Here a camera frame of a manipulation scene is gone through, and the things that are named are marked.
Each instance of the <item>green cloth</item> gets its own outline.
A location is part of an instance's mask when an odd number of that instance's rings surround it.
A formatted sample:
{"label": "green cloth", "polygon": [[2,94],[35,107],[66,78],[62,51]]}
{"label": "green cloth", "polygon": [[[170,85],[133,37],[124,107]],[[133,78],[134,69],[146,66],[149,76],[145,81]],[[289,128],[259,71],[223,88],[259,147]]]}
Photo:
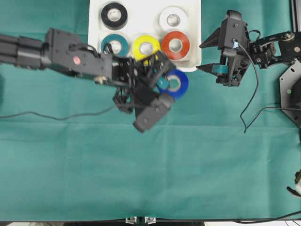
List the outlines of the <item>green cloth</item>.
{"label": "green cloth", "polygon": [[[87,41],[87,0],[0,2],[0,33],[44,40],[54,27]],[[263,36],[291,29],[286,0],[203,0],[203,40],[228,9],[240,11],[249,29]],[[219,55],[204,49],[203,64],[217,63]],[[260,70],[248,120],[279,103],[285,69]],[[1,115],[32,110],[66,116],[113,105],[115,89],[91,81],[10,65],[1,65],[0,74]],[[271,218],[300,210],[300,199],[285,189],[300,168],[298,129],[271,111],[243,134],[239,114],[255,88],[253,69],[239,88],[218,85],[201,71],[188,77],[187,95],[143,135],[132,126],[135,116],[117,109],[67,122],[1,120],[0,220]]]}

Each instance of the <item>teal tape roll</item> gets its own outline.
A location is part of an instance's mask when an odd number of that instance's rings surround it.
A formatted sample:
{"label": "teal tape roll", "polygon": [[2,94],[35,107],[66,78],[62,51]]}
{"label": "teal tape roll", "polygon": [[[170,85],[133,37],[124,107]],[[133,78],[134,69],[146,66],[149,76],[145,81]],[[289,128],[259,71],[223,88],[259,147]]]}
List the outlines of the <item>teal tape roll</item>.
{"label": "teal tape roll", "polygon": [[122,37],[119,34],[110,34],[107,37],[104,38],[104,40],[101,43],[101,51],[104,52],[104,46],[107,43],[110,42],[116,42],[117,44],[119,43],[121,45],[120,52],[116,53],[117,56],[119,57],[126,57],[128,54],[128,42],[127,40]]}

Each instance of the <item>white tray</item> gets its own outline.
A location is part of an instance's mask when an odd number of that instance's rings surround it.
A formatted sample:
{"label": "white tray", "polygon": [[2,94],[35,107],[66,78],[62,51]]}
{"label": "white tray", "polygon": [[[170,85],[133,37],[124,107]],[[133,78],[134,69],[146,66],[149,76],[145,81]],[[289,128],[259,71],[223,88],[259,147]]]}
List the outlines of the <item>white tray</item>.
{"label": "white tray", "polygon": [[[112,31],[106,28],[100,13],[105,5],[111,2],[122,4],[128,13],[128,22],[124,28]],[[193,72],[201,64],[201,0],[90,0],[89,37],[88,43],[100,51],[101,41],[109,34],[116,33],[124,36],[129,43],[128,56],[133,57],[132,44],[140,35],[150,34],[160,43],[167,32],[159,25],[161,12],[176,6],[183,9],[188,17],[188,27],[184,33],[190,40],[190,50],[185,58],[173,61],[184,72]]]}

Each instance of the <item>blue tape roll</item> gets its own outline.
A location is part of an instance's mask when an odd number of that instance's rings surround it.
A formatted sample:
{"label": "blue tape roll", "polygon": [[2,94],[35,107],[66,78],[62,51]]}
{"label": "blue tape roll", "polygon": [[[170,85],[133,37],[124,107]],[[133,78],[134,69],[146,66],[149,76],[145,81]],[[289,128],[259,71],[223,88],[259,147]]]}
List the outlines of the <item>blue tape roll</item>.
{"label": "blue tape roll", "polygon": [[110,34],[104,38],[101,43],[101,51],[104,51],[104,45],[110,43],[111,41],[117,41],[121,44],[121,51],[116,55],[119,57],[126,57],[128,54],[128,42],[127,40],[119,34]]}
{"label": "blue tape roll", "polygon": [[166,76],[166,78],[169,81],[177,80],[179,86],[174,89],[168,88],[166,90],[160,89],[160,87],[158,87],[159,92],[160,93],[166,92],[175,99],[179,99],[179,98],[183,97],[185,95],[185,93],[187,92],[188,86],[189,86],[189,80],[188,80],[187,75],[182,71],[173,70]]}

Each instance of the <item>screw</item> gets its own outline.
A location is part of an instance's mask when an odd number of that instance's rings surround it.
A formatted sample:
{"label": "screw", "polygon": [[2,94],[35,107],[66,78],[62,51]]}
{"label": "screw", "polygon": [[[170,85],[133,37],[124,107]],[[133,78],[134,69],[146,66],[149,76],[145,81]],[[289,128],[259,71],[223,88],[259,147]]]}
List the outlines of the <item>screw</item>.
{"label": "screw", "polygon": [[298,46],[296,46],[296,47],[294,48],[294,50],[295,50],[295,52],[299,53],[299,52],[301,51],[301,48],[298,47]]}

